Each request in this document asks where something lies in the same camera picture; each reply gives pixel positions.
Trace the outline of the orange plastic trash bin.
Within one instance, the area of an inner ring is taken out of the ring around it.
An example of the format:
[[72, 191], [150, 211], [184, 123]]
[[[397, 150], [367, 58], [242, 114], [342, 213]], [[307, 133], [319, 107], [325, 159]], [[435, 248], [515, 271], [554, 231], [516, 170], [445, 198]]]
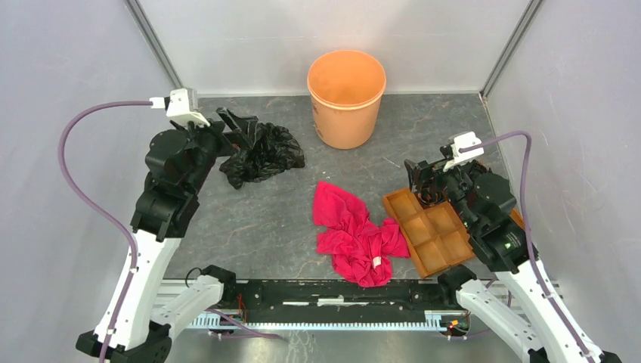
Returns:
[[331, 51], [310, 67], [307, 86], [314, 128], [336, 149], [367, 142], [376, 126], [386, 72], [373, 56], [356, 50]]

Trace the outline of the black plastic trash bag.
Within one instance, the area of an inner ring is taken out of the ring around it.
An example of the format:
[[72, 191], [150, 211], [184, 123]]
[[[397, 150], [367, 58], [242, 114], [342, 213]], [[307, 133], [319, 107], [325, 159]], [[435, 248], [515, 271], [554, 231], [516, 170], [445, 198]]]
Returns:
[[303, 149], [288, 128], [259, 123], [254, 146], [229, 157], [219, 171], [238, 190], [246, 183], [263, 182], [289, 169], [304, 167]]

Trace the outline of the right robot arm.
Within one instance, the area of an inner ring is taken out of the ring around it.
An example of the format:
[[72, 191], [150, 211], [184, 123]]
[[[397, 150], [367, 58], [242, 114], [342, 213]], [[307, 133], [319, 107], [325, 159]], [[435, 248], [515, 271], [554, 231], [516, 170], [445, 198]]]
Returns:
[[415, 163], [405, 160], [410, 191], [422, 206], [448, 202], [463, 223], [475, 256], [517, 299], [515, 313], [497, 299], [464, 265], [438, 278], [438, 302], [477, 315], [523, 362], [619, 362], [600, 349], [567, 317], [571, 333], [554, 308], [566, 313], [555, 296], [535, 248], [528, 248], [525, 228], [512, 217], [516, 197], [509, 181], [473, 160], [445, 170], [446, 160]]

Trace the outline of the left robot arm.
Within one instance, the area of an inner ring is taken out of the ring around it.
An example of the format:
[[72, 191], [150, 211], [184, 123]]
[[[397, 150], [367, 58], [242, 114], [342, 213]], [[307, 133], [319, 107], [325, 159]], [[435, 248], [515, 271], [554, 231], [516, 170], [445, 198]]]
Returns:
[[250, 150], [257, 139], [256, 116], [224, 107], [217, 114], [202, 123], [172, 117], [171, 128], [151, 139], [144, 190], [123, 229], [129, 244], [125, 264], [99, 324], [79, 335], [80, 352], [102, 362], [163, 362], [178, 335], [207, 308], [236, 302], [233, 274], [204, 272], [166, 305], [154, 305], [215, 161]]

